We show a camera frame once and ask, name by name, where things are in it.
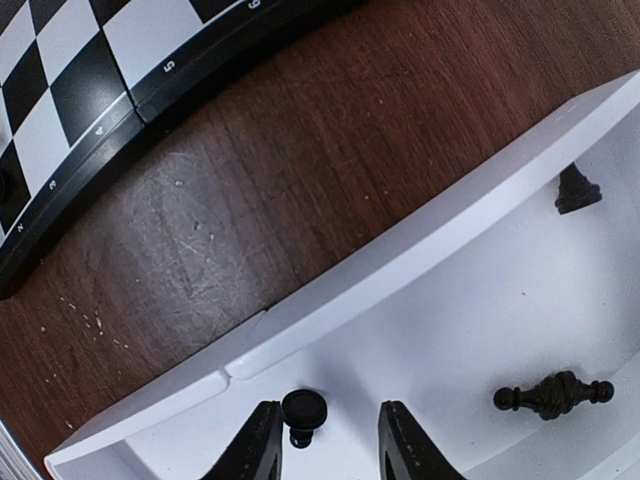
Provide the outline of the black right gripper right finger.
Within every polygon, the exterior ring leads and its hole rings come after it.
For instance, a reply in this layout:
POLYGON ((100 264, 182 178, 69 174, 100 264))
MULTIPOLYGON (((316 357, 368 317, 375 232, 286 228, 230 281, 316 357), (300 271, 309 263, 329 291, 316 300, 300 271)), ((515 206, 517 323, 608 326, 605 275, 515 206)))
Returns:
POLYGON ((381 479, 465 480, 401 401, 381 404, 378 447, 381 479))

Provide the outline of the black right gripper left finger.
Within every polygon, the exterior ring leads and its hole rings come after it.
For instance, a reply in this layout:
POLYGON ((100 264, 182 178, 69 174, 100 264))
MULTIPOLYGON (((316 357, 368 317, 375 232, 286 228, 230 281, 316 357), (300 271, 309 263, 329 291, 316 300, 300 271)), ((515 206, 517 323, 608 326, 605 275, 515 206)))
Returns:
POLYGON ((282 433, 280 403, 260 402, 202 480, 280 480, 282 433))

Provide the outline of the black chess pawn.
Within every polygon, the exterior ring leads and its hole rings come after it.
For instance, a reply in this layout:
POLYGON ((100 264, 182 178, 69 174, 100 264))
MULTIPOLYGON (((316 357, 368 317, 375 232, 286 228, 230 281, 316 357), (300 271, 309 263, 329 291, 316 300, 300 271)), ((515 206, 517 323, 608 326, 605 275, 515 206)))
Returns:
POLYGON ((4 203, 10 195, 11 179, 3 170, 0 171, 0 203, 4 203))
POLYGON ((314 432, 326 422, 328 406, 318 392, 299 389, 283 398, 281 412, 289 427, 290 443, 297 449, 305 449, 311 445, 314 432))
POLYGON ((560 215, 586 208, 602 200, 601 189, 571 163, 560 173, 558 198, 555 207, 560 215))

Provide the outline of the white plastic tray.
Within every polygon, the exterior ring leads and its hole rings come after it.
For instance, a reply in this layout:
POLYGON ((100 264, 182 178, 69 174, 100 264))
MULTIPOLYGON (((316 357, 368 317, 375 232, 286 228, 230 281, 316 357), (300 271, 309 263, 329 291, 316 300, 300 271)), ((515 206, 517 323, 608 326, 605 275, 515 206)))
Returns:
POLYGON ((366 247, 97 415, 56 479, 198 479, 262 401, 328 405, 287 479, 375 479, 383 402, 469 479, 639 475, 639 76, 568 101, 366 247), (602 200, 560 215, 571 163, 602 200), (556 420, 495 392, 572 371, 604 404, 556 420))

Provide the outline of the black white chessboard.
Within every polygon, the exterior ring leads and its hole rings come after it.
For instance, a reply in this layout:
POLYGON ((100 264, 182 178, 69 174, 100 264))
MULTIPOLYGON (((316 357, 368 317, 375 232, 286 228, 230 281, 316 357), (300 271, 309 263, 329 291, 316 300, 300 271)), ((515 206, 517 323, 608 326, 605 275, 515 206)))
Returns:
POLYGON ((1 295, 205 78, 345 1, 5 1, 1 295))

